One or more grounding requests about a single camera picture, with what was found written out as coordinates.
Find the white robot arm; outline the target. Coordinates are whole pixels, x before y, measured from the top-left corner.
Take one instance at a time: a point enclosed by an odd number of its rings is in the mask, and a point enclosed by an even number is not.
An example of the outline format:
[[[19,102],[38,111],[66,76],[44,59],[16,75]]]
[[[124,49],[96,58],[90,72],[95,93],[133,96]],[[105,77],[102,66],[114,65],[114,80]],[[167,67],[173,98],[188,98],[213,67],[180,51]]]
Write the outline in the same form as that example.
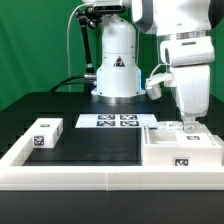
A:
[[[172,88],[183,128],[196,127],[207,114],[210,67],[215,60],[208,32],[224,18],[224,0],[82,0],[87,21],[102,25],[102,64],[93,94],[102,99],[161,97],[160,85]],[[152,73],[140,86],[136,32],[154,34],[164,73]]]

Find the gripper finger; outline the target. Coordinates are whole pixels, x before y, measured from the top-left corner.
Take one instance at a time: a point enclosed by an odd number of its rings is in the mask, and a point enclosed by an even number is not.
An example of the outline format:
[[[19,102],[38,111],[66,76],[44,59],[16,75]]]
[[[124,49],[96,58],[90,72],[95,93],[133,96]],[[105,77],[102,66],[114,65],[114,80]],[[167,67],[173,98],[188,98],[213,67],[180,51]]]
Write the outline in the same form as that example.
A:
[[[194,117],[184,117],[182,123],[183,130],[186,133],[191,133],[196,128],[196,121]]]

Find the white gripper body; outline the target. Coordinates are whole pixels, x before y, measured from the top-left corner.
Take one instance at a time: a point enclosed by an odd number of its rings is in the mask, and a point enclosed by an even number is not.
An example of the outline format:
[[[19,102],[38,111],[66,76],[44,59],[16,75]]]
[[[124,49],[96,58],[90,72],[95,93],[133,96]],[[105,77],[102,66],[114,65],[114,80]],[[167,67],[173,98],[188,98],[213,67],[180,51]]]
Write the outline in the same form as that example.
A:
[[[160,56],[174,76],[175,100],[181,115],[205,116],[209,105],[209,63],[215,59],[211,37],[163,41]]]

